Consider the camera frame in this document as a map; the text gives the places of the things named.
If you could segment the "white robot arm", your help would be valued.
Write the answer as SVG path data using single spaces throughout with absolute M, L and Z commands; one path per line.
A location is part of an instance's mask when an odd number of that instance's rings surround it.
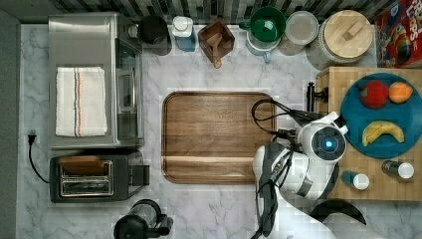
M 337 122 L 337 113 L 299 112 L 294 119 L 300 128 L 290 146 L 274 141 L 255 154 L 258 229 L 251 239 L 386 239 L 353 218 L 356 208 L 350 204 L 316 219 L 285 198 L 292 193 L 321 199 L 346 150 L 347 127 Z

